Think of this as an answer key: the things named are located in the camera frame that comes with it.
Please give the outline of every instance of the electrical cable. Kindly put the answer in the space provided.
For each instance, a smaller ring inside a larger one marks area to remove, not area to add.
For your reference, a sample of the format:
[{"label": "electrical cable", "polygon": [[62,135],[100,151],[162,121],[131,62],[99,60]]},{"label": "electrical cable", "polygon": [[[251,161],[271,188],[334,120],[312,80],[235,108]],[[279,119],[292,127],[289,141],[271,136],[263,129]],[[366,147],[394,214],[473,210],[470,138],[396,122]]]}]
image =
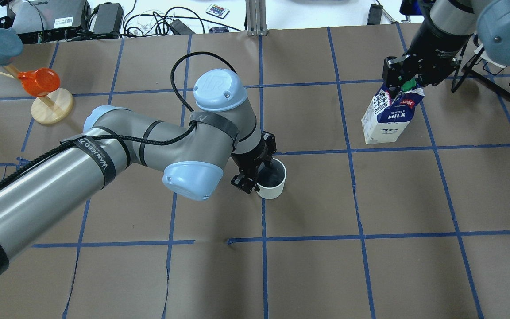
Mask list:
[{"label": "electrical cable", "polygon": [[179,58],[178,61],[176,61],[176,63],[172,67],[172,70],[170,70],[170,85],[172,85],[172,90],[176,94],[176,97],[178,97],[178,99],[183,103],[183,105],[191,112],[194,112],[194,109],[192,108],[192,106],[190,106],[190,104],[188,104],[188,102],[186,102],[184,97],[182,97],[182,95],[180,95],[180,93],[178,92],[178,89],[176,89],[176,83],[174,83],[174,72],[176,71],[176,68],[178,67],[178,65],[180,65],[180,63],[182,63],[182,61],[186,60],[187,58],[193,57],[193,56],[215,57],[218,60],[220,60],[221,62],[224,62],[224,64],[227,65],[229,67],[229,69],[233,71],[233,73],[237,73],[237,72],[235,72],[235,69],[231,66],[231,64],[229,64],[227,61],[225,61],[225,59],[223,57],[220,57],[215,53],[205,52],[205,51],[192,52],[192,53],[186,54],[182,58]]},{"label": "electrical cable", "polygon": [[[464,58],[464,53],[466,51],[466,47],[468,46],[468,43],[466,42],[466,44],[464,44],[463,48],[462,48],[462,52],[460,53],[460,58],[459,58],[459,62],[460,62],[460,65],[458,66],[458,68],[456,69],[456,72],[454,73],[454,78],[452,79],[452,93],[455,93],[459,88],[460,88],[460,85],[462,85],[462,83],[465,81],[465,79],[468,77],[468,73],[467,71],[464,71],[464,74],[462,74],[462,77],[460,78],[460,80],[458,81],[457,85],[456,85],[456,80],[458,78],[458,74],[460,72],[460,67],[461,67],[461,63],[462,63],[462,60]],[[479,52],[473,56],[470,60],[467,61],[466,66],[468,66],[470,63],[472,63],[472,65],[469,66],[469,69],[471,69],[474,65],[473,63],[476,62],[477,60],[479,60],[479,58],[481,57],[481,55],[483,54],[483,51],[485,51],[484,48],[481,48],[479,50]]]},{"label": "electrical cable", "polygon": [[[94,140],[109,140],[109,139],[119,140],[119,139],[122,139],[122,140],[138,142],[138,143],[165,146],[165,145],[170,145],[170,144],[176,143],[176,142],[182,140],[183,138],[185,138],[186,136],[190,135],[190,133],[192,133],[192,131],[194,131],[194,128],[196,127],[196,125],[197,125],[196,121],[191,121],[190,126],[188,127],[188,130],[186,130],[186,132],[180,134],[179,136],[175,137],[174,139],[170,139],[167,141],[147,140],[147,139],[141,139],[139,137],[126,136],[126,135],[98,135],[98,136],[91,136],[91,137]],[[59,145],[58,147],[51,149],[50,151],[44,153],[43,155],[35,158],[33,161],[29,162],[25,166],[18,169],[16,172],[12,173],[11,175],[9,175],[6,178],[4,178],[3,180],[1,180],[0,181],[0,191],[2,189],[6,188],[6,186],[9,186],[12,182],[16,181],[21,176],[23,176],[28,170],[34,168],[35,166],[40,165],[41,163],[45,162],[49,158],[65,151],[73,146],[74,146],[73,141],[66,141],[66,142],[62,143],[61,145]]]},{"label": "electrical cable", "polygon": [[[177,9],[177,8],[183,8],[185,10],[188,10],[188,11],[194,13],[195,16],[170,16],[168,14],[170,10],[174,10],[174,9]],[[154,24],[153,26],[144,26],[143,24],[139,24],[137,22],[133,22],[133,23],[131,22],[132,20],[138,19],[141,16],[152,16],[153,18],[161,18],[162,17],[162,21],[158,21],[158,19],[157,19],[156,20],[156,24]],[[145,12],[142,12],[141,14],[138,14],[138,15],[135,15],[135,16],[130,16],[129,18],[124,19],[123,30],[124,30],[124,33],[126,33],[126,34],[131,34],[133,32],[133,35],[136,35],[136,36],[144,36],[144,35],[148,36],[148,35],[150,35],[149,34],[150,31],[153,30],[153,29],[156,30],[157,33],[156,34],[151,34],[151,35],[168,35],[168,31],[170,30],[168,19],[171,19],[171,20],[174,20],[174,19],[194,19],[194,20],[199,20],[200,23],[202,24],[202,31],[204,33],[206,32],[205,31],[205,27],[204,27],[204,22],[208,22],[208,23],[212,23],[212,24],[217,24],[218,26],[227,27],[227,28],[229,28],[231,30],[235,30],[235,31],[241,31],[238,28],[235,28],[235,27],[232,27],[232,26],[228,26],[228,25],[220,23],[220,22],[215,22],[215,21],[212,21],[212,20],[207,20],[207,19],[204,19],[204,18],[200,18],[200,16],[198,14],[196,14],[192,10],[190,10],[188,8],[184,8],[184,7],[173,7],[173,8],[170,8],[164,15],[160,14],[158,12],[155,12],[153,10],[152,14],[145,14]],[[140,27],[130,26],[130,24],[137,24]]]},{"label": "electrical cable", "polygon": [[89,31],[92,28],[92,20],[95,16],[97,16],[97,14],[95,14],[94,12],[92,12],[92,14],[89,15],[88,24],[86,25],[86,30]]},{"label": "electrical cable", "polygon": [[135,2],[133,2],[133,8],[131,8],[131,11],[127,12],[127,14],[125,16],[123,16],[122,25],[123,25],[124,30],[126,27],[125,20],[127,20],[127,17],[131,14],[131,12],[133,12],[133,10],[135,10],[136,5],[137,5],[137,0],[135,0]]},{"label": "electrical cable", "polygon": [[168,13],[171,11],[171,10],[174,10],[174,9],[183,9],[183,10],[188,10],[189,12],[192,12],[197,18],[198,20],[200,20],[200,24],[202,24],[202,33],[203,34],[206,34],[206,28],[204,27],[204,22],[202,22],[202,18],[200,18],[200,16],[198,16],[198,14],[196,12],[193,12],[192,10],[188,9],[188,8],[185,8],[185,7],[172,7],[170,9],[168,9],[166,11],[166,13],[164,14],[164,16],[168,16]]},{"label": "electrical cable", "polygon": [[41,43],[43,43],[43,42],[45,42],[45,40],[44,40],[44,32],[45,32],[45,31],[44,31],[43,15],[41,14],[41,12],[40,12],[39,8],[37,8],[37,6],[35,6],[35,5],[31,2],[31,0],[25,0],[25,1],[26,1],[26,2],[28,2],[28,3],[31,5],[31,7],[35,8],[35,9],[37,10],[37,12],[39,13],[39,18],[41,19],[41,28],[42,28]]},{"label": "electrical cable", "polygon": [[[141,14],[139,16],[153,16],[153,14]],[[126,26],[129,26],[129,22],[134,19],[134,18],[137,18],[138,16],[132,16],[130,17],[128,20],[127,20],[127,23],[126,23]],[[194,20],[198,20],[198,18],[196,18],[195,16],[172,16],[172,17],[167,17],[167,18],[176,18],[176,19],[194,19]],[[239,30],[238,28],[235,28],[235,27],[232,27],[232,26],[228,26],[227,24],[223,24],[223,23],[219,23],[219,22],[215,22],[215,21],[212,21],[212,20],[207,20],[207,19],[204,19],[204,18],[200,18],[200,20],[202,21],[205,21],[205,22],[209,22],[209,23],[212,23],[212,24],[218,24],[218,26],[223,26],[223,27],[227,27],[231,30],[235,30],[235,31],[241,31]]]}]

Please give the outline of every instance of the black cable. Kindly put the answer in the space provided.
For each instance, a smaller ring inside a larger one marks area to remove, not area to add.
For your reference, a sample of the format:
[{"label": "black cable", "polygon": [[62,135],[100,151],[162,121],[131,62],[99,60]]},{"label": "black cable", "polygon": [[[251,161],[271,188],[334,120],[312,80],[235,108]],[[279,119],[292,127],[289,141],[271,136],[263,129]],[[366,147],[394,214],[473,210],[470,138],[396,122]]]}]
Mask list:
[{"label": "black cable", "polygon": [[[197,19],[196,17],[194,16],[174,16],[173,18],[178,18],[178,19]],[[210,22],[210,23],[213,23],[213,24],[218,24],[219,26],[223,26],[223,27],[228,27],[232,30],[235,30],[235,31],[241,31],[239,30],[238,28],[234,28],[234,27],[231,27],[231,26],[228,26],[226,24],[223,24],[223,23],[219,23],[219,22],[215,22],[215,21],[210,21],[210,20],[206,20],[204,18],[200,18],[200,20],[202,21],[205,21],[205,22]]]},{"label": "black cable", "polygon": [[[135,18],[138,18],[140,16],[153,16],[153,14],[139,14],[139,15],[135,15],[135,16],[131,16],[127,22],[125,23],[125,26],[124,26],[124,32],[125,33],[129,33],[129,28],[131,27],[127,27],[129,26],[129,23],[131,22],[131,20],[135,19]],[[168,18],[177,18],[177,19],[194,19],[194,20],[198,20],[197,17],[195,16],[173,16],[173,17],[168,17]],[[227,24],[223,24],[223,23],[220,23],[220,22],[215,22],[215,21],[212,21],[212,20],[207,20],[207,19],[204,19],[204,18],[200,18],[201,21],[205,21],[205,22],[209,22],[209,23],[212,23],[212,24],[218,24],[218,26],[223,26],[223,27],[227,27],[231,30],[235,30],[235,31],[241,31],[239,30],[238,28],[234,28],[232,26],[228,26]]]},{"label": "black cable", "polygon": [[125,24],[125,20],[127,19],[127,17],[131,14],[131,12],[133,12],[133,10],[135,10],[135,6],[137,5],[137,0],[135,0],[135,2],[133,2],[133,8],[131,8],[131,11],[127,12],[127,14],[123,17],[123,21],[122,21],[122,25],[123,25],[123,29],[125,30],[125,27],[127,26]]},{"label": "black cable", "polygon": [[174,83],[174,72],[176,71],[176,68],[178,67],[178,65],[180,65],[180,63],[182,63],[182,61],[186,60],[187,58],[193,57],[193,56],[215,57],[218,60],[220,60],[221,62],[224,62],[225,65],[227,65],[229,67],[229,69],[232,70],[234,73],[237,73],[237,72],[235,72],[235,69],[231,66],[231,64],[229,64],[227,61],[225,61],[225,59],[223,57],[220,57],[215,53],[204,52],[204,51],[192,52],[192,53],[188,53],[187,55],[183,56],[182,58],[179,58],[178,61],[176,61],[176,63],[172,67],[172,70],[170,71],[170,85],[172,85],[172,90],[176,94],[176,97],[178,97],[178,99],[183,103],[183,105],[191,112],[194,112],[194,109],[192,108],[192,106],[190,106],[190,104],[188,104],[188,102],[186,102],[184,97],[182,97],[182,95],[180,95],[180,93],[178,92],[178,89],[176,88],[176,84]]},{"label": "black cable", "polygon": [[134,34],[120,34],[117,31],[109,32],[106,34],[95,34],[92,31],[87,31],[87,30],[77,30],[76,35],[77,36],[75,36],[74,38],[67,40],[67,42],[110,39],[112,36],[126,36],[128,38],[137,38],[138,37]]},{"label": "black cable", "polygon": [[202,18],[200,18],[200,16],[198,16],[198,14],[196,12],[193,12],[192,10],[190,10],[188,8],[185,8],[185,7],[172,7],[172,8],[168,9],[165,12],[164,17],[166,18],[168,16],[168,12],[170,12],[171,10],[174,10],[174,9],[183,9],[183,10],[188,10],[189,12],[192,12],[198,18],[198,20],[200,20],[200,24],[202,24],[202,33],[206,34],[206,28],[204,28],[204,22],[202,22]]},{"label": "black cable", "polygon": [[98,136],[92,136],[92,138],[94,140],[97,140],[97,141],[98,140],[118,140],[118,139],[122,139],[122,140],[126,140],[126,141],[137,142],[137,143],[145,143],[145,144],[151,144],[151,145],[156,145],[156,146],[162,147],[162,146],[174,144],[174,143],[182,140],[186,136],[190,135],[190,133],[192,133],[192,131],[194,131],[194,128],[196,127],[196,125],[197,125],[196,121],[191,121],[190,122],[190,126],[188,127],[186,132],[178,135],[174,139],[167,140],[167,141],[147,140],[147,139],[141,139],[140,137],[127,136],[127,135],[98,135]]},{"label": "black cable", "polygon": [[25,166],[18,169],[16,172],[12,173],[11,175],[7,176],[3,180],[0,181],[0,190],[6,188],[6,186],[9,186],[12,182],[17,180],[19,177],[21,177],[26,171],[30,170],[32,167],[38,165],[39,163],[42,163],[49,159],[50,157],[53,157],[54,155],[65,151],[66,149],[72,147],[74,144],[73,142],[65,142],[59,145],[57,148],[52,149],[51,151],[48,151],[44,153],[43,155],[35,158],[32,162],[26,164]]},{"label": "black cable", "polygon": [[161,34],[161,35],[168,35],[168,32],[170,32],[170,24],[168,24],[168,22],[166,20],[166,16],[162,16],[158,12],[152,12],[152,14],[155,18],[156,26],[158,28],[157,33]]},{"label": "black cable", "polygon": [[41,14],[39,8],[37,8],[37,6],[35,6],[31,0],[25,0],[26,2],[28,2],[33,8],[35,8],[37,10],[37,12],[39,13],[39,18],[41,19],[41,28],[42,28],[42,38],[41,38],[41,42],[44,42],[44,24],[43,24],[43,15]]},{"label": "black cable", "polygon": [[93,18],[95,18],[95,16],[97,16],[96,13],[92,12],[92,14],[89,15],[89,18],[88,18],[88,25],[86,26],[86,30],[90,30],[91,27],[92,27],[92,20]]},{"label": "black cable", "polygon": [[[164,146],[164,145],[170,145],[173,143],[176,143],[186,136],[190,135],[192,131],[194,131],[194,128],[196,127],[197,122],[191,121],[190,126],[188,127],[188,130],[186,132],[180,134],[179,136],[175,137],[174,139],[170,139],[167,141],[154,141],[154,140],[146,140],[141,139],[139,137],[134,136],[126,136],[126,135],[98,135],[98,136],[92,136],[94,140],[109,140],[109,139],[115,139],[115,140],[128,140],[133,141],[137,143],[146,143],[151,145],[158,145],[158,146]],[[12,182],[16,181],[18,178],[20,178],[23,174],[25,174],[28,170],[32,169],[33,167],[40,165],[41,163],[45,162],[49,158],[55,156],[58,153],[61,153],[71,147],[74,146],[73,141],[66,141],[62,144],[60,144],[58,147],[51,149],[50,151],[44,153],[43,155],[35,158],[30,163],[26,164],[25,166],[18,169],[16,172],[12,173],[11,175],[7,176],[3,180],[0,181],[0,191],[7,186],[9,186]]]},{"label": "black cable", "polygon": [[[460,65],[456,69],[456,72],[454,73],[454,78],[452,79],[452,93],[455,93],[460,88],[460,85],[462,85],[462,83],[468,77],[468,73],[469,72],[464,71],[464,74],[462,74],[462,77],[460,78],[460,80],[458,81],[458,84],[456,85],[456,80],[457,80],[458,74],[460,72],[460,67],[461,67],[461,64],[462,64],[462,60],[464,59],[464,52],[466,51],[466,47],[467,46],[468,46],[468,43],[466,42],[466,44],[464,44],[464,46],[462,48],[462,52],[460,53]],[[483,54],[483,51],[485,51],[485,49],[481,48],[479,50],[479,52],[475,56],[473,56],[471,59],[469,59],[469,61],[467,61],[466,65],[464,67],[468,66],[469,63],[473,63],[473,62],[479,60],[479,58]]]}]

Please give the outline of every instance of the black power brick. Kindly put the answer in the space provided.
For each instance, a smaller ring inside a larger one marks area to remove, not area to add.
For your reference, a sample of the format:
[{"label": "black power brick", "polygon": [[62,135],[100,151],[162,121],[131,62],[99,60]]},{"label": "black power brick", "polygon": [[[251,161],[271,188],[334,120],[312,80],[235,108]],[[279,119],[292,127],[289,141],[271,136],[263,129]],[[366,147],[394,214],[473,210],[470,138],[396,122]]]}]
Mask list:
[{"label": "black power brick", "polygon": [[381,16],[383,15],[383,6],[379,4],[371,4],[369,8],[369,17],[367,18],[367,25],[381,24]]},{"label": "black power brick", "polygon": [[174,20],[168,27],[174,35],[195,34],[192,29],[178,19]]},{"label": "black power brick", "polygon": [[[123,8],[120,4],[100,4],[97,9],[96,21],[93,24],[92,32],[95,34],[109,34],[121,30],[123,19]],[[119,38],[119,35],[105,36],[101,39]]]}]

